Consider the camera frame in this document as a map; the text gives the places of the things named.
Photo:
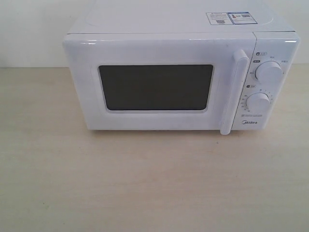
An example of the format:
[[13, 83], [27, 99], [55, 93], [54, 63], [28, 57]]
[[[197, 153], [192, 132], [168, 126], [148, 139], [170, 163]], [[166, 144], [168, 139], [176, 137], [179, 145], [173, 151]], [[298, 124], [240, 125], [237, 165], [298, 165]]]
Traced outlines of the white microwave oven body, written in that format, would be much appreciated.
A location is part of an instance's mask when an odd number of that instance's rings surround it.
[[95, 0], [63, 40], [90, 130], [263, 129], [300, 38], [260, 0]]

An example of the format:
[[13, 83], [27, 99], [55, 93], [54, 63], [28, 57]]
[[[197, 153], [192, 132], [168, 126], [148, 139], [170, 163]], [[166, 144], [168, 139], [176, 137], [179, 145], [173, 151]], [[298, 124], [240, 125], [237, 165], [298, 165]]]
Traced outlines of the white microwave door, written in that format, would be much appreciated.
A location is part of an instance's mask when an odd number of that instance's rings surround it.
[[231, 132], [256, 46], [251, 32], [68, 34], [90, 130]]

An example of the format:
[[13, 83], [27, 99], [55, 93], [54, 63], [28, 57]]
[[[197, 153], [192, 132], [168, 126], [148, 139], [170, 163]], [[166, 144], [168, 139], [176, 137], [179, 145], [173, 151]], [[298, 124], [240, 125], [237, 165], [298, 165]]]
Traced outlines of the lower white timer knob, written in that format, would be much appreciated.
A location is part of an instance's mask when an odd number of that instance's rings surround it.
[[265, 93], [254, 93], [247, 98], [246, 107], [250, 112], [266, 112], [270, 107], [270, 100]]

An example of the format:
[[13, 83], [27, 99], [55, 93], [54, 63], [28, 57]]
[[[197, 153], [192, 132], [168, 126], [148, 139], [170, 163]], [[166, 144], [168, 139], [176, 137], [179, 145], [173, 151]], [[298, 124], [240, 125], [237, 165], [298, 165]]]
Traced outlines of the upper white power knob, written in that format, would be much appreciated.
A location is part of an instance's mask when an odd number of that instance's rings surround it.
[[255, 77], [260, 83], [277, 82], [283, 77], [283, 71], [279, 63], [268, 61], [257, 67]]

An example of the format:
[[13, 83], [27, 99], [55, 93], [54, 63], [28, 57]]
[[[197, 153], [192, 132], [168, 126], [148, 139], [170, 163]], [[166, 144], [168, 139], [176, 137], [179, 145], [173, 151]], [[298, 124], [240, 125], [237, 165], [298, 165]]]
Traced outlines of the white label sticker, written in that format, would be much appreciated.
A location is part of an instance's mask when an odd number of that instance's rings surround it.
[[206, 13], [211, 25], [232, 25], [230, 17], [226, 12]]

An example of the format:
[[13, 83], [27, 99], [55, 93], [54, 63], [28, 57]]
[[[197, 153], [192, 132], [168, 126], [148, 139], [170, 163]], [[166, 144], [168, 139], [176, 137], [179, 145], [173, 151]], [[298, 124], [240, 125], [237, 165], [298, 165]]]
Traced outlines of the blue bordered label sticker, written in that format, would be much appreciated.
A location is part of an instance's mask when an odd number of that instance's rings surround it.
[[257, 24], [249, 12], [228, 12], [227, 15], [234, 25]]

